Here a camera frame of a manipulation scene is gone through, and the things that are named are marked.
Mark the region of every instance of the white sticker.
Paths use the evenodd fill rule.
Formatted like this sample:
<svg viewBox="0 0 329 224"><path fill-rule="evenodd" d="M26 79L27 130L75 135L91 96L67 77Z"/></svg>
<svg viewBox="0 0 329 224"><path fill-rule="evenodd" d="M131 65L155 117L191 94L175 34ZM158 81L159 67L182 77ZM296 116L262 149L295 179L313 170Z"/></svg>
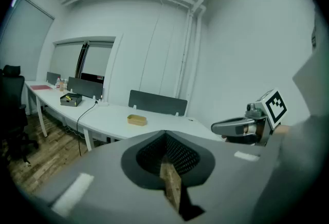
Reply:
<svg viewBox="0 0 329 224"><path fill-rule="evenodd" d="M62 217L67 217L81 200L93 180L94 176L80 173L75 182L60 196L51 209Z"/></svg>
<svg viewBox="0 0 329 224"><path fill-rule="evenodd" d="M251 162L256 162L259 160L259 156L242 153L240 151L235 152L234 156Z"/></svg>

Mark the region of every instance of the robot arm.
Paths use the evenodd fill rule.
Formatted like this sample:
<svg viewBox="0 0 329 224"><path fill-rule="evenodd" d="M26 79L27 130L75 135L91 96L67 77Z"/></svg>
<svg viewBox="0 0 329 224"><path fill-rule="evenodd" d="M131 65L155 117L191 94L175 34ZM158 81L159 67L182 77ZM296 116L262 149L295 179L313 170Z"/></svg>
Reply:
<svg viewBox="0 0 329 224"><path fill-rule="evenodd" d="M217 135L229 137L233 142L266 144L287 112L279 91L273 89L254 103L249 103L244 117L214 123L211 130ZM259 123L264 124L262 136L256 133Z"/></svg>

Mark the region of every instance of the bottle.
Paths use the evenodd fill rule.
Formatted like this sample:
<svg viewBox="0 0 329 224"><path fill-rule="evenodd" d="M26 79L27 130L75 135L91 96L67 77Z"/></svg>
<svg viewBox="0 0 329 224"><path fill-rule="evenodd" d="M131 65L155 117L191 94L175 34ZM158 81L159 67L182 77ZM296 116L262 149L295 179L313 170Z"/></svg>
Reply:
<svg viewBox="0 0 329 224"><path fill-rule="evenodd" d="M60 81L60 91L64 91L64 79Z"/></svg>
<svg viewBox="0 0 329 224"><path fill-rule="evenodd" d="M64 79L64 90L67 90L67 79Z"/></svg>
<svg viewBox="0 0 329 224"><path fill-rule="evenodd" d="M58 77L56 81L56 89L60 88L60 82L61 82L61 78Z"/></svg>

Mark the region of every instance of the wooden floor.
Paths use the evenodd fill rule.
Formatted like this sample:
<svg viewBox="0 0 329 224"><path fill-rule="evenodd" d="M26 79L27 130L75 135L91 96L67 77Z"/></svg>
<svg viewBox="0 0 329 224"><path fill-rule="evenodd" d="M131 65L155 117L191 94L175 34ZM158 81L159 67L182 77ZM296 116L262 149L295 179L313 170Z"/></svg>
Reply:
<svg viewBox="0 0 329 224"><path fill-rule="evenodd" d="M10 163L7 166L13 181L29 194L37 191L49 178L80 158L80 137L73 133L66 134L62 123L47 112L43 112L43 120L47 138L43 136L37 114L28 116L28 126L25 127L29 139L36 140L39 144L38 149L35 149L33 144L25 148L31 166L27 166L19 156L9 157ZM87 152L85 140L81 138L80 148L82 155Z"/></svg>

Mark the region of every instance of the desk leg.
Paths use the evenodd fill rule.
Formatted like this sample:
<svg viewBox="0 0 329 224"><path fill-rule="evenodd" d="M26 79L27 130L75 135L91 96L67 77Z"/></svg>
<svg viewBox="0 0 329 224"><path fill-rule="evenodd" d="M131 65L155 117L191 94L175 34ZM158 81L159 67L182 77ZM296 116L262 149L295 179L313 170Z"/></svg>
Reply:
<svg viewBox="0 0 329 224"><path fill-rule="evenodd" d="M64 116L62 116L62 117L61 117L61 119L62 119L62 124L63 124L63 126L65 127L65 126L66 126L65 117L64 117Z"/></svg>
<svg viewBox="0 0 329 224"><path fill-rule="evenodd" d="M36 108L38 109L38 116L39 116L39 121L40 121L40 125L42 128L42 132L44 137L47 137L47 132L46 132L46 128L45 128L45 124L43 123L43 118L42 118L42 113L41 113L41 103L38 97L36 97Z"/></svg>
<svg viewBox="0 0 329 224"><path fill-rule="evenodd" d="M25 85L25 101L26 101L26 114L30 115L31 109L30 109L30 99L29 99L29 88L27 87L27 85Z"/></svg>
<svg viewBox="0 0 329 224"><path fill-rule="evenodd" d="M88 131L87 129L84 128L83 129L83 134L84 134L84 138L86 140L88 151L90 152L93 148L95 148L92 132L90 132L90 131Z"/></svg>

